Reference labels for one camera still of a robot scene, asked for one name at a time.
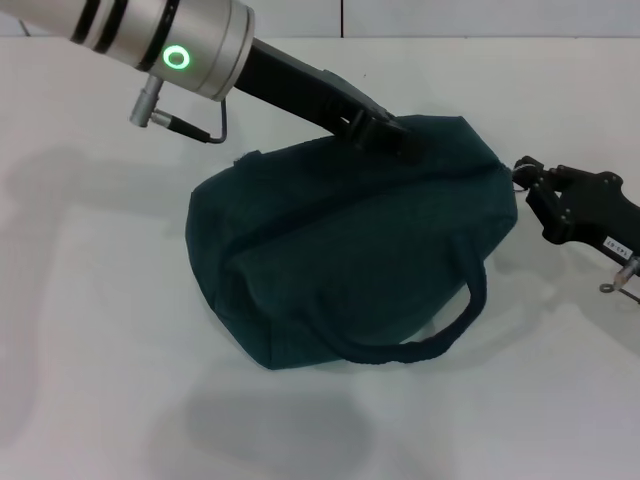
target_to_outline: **label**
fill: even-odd
[[[629,260],[631,258],[631,255],[633,255],[633,251],[631,249],[625,247],[620,242],[615,241],[611,237],[607,237],[603,245],[613,253],[617,253],[618,255],[620,255],[625,260]]]

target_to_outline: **dark green bag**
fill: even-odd
[[[193,193],[191,266],[259,364],[426,360],[484,308],[484,259],[517,217],[511,173],[463,118],[399,121],[428,145],[416,164],[330,137],[251,153]],[[454,323],[400,344],[465,283]]]

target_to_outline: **white surface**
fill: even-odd
[[[637,0],[344,0],[345,35],[640,36]]]
[[[617,172],[640,202],[640,41],[273,43],[397,114],[466,116],[509,164]],[[598,293],[606,258],[546,243],[523,204],[443,358],[264,371],[200,298],[189,194],[322,131],[234,92],[229,142],[200,146],[127,123],[132,69],[52,39],[0,55],[0,479],[638,478],[640,310]],[[161,103],[216,127],[213,103]]]
[[[0,13],[0,37],[18,37],[24,36],[20,23],[9,15]]]
[[[41,29],[40,27],[36,27],[35,25],[28,24],[27,30],[29,30],[29,34],[32,37],[48,37],[51,33],[46,30]]]

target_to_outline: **white wall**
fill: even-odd
[[[339,37],[340,0],[243,0],[258,37]]]
[[[17,20],[0,13],[0,37],[24,35]]]
[[[640,36],[639,0],[344,0],[345,35]]]

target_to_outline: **cable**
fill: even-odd
[[[185,137],[189,137],[193,140],[197,140],[202,143],[220,144],[227,140],[227,100],[222,100],[220,106],[222,112],[222,132],[219,137],[212,137],[209,132],[196,127],[192,123],[189,123],[180,117],[171,115],[170,113],[162,110],[154,110],[151,115],[151,121],[161,127],[171,130],[172,132],[179,133]]]
[[[227,140],[227,99],[222,100],[220,104],[222,113],[222,132],[218,138],[209,137],[209,143],[220,144]]]

